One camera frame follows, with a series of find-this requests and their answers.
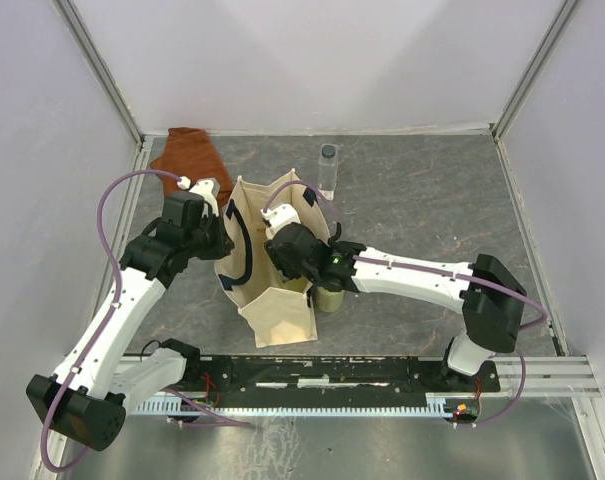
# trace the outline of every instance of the bottle cap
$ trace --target bottle cap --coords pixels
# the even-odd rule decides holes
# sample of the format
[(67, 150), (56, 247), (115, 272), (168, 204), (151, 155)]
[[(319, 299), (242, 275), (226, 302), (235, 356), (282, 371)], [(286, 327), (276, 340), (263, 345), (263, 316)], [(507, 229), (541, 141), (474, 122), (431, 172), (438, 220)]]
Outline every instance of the bottle cap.
[(322, 147), (322, 156), (324, 158), (335, 157), (335, 147), (333, 145), (324, 145)]

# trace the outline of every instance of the white wall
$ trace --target white wall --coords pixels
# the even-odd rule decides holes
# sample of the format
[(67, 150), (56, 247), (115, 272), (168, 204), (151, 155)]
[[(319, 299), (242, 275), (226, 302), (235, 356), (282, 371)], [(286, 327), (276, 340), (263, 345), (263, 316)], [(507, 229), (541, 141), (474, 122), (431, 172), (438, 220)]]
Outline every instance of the white wall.
[(140, 128), (494, 122), (561, 0), (75, 0)]
[(106, 263), (97, 201), (134, 148), (52, 3), (0, 2), (0, 480), (27, 478), (25, 388), (86, 325)]
[(505, 144), (560, 320), (605, 396), (605, 0), (578, 7)]

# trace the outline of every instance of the brown cloth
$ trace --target brown cloth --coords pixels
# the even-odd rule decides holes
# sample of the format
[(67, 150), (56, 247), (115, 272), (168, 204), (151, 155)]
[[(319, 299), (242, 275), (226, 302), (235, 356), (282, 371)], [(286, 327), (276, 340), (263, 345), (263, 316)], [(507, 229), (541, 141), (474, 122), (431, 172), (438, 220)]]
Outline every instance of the brown cloth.
[[(233, 182), (209, 136), (199, 128), (170, 128), (164, 153), (151, 162), (151, 167), (188, 177), (192, 184), (202, 178), (215, 178), (220, 184), (218, 206), (229, 201)], [(164, 196), (180, 190), (175, 180), (161, 177)]]

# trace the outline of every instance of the clear bottle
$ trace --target clear bottle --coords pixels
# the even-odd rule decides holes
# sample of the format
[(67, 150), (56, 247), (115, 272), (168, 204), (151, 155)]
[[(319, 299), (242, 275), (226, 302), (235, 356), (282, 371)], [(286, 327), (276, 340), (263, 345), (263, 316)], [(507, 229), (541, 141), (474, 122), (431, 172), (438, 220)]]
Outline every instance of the clear bottle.
[(335, 186), (338, 182), (337, 145), (322, 145), (318, 164), (318, 189), (327, 200), (333, 200)]

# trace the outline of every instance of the open bag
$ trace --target open bag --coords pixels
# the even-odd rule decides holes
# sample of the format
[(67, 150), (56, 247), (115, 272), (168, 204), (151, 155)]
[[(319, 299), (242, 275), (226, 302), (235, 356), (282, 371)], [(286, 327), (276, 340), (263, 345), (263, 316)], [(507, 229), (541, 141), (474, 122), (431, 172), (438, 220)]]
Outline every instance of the open bag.
[[(317, 340), (311, 282), (301, 278), (284, 283), (264, 248), (266, 225), (260, 210), (285, 182), (299, 180), (295, 170), (271, 185), (256, 185), (238, 177), (224, 213), (224, 226), (235, 243), (230, 256), (215, 262), (215, 273), (226, 295), (255, 332), (256, 347)], [(288, 203), (300, 221), (328, 241), (329, 229), (312, 190), (304, 185), (284, 188), (271, 208)]]

